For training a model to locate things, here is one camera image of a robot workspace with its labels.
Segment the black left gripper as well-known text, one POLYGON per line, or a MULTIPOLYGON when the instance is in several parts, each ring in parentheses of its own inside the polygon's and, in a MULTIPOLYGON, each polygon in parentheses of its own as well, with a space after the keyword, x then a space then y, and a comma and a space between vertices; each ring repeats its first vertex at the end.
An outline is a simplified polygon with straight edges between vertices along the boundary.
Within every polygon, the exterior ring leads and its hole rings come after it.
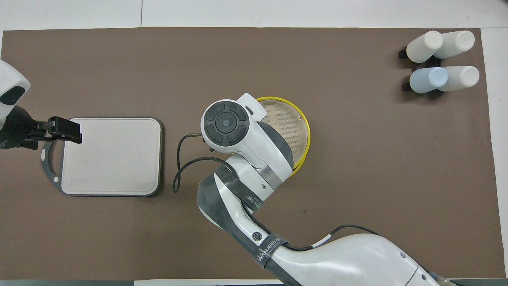
POLYGON ((69 141, 76 144, 82 144, 80 124, 52 116, 48 119, 48 133, 50 135, 60 135, 63 137, 46 137, 46 130, 40 128, 40 125, 46 122, 34 120, 29 113, 19 106, 14 106, 0 131, 0 148, 27 148, 37 149, 38 142, 69 141))

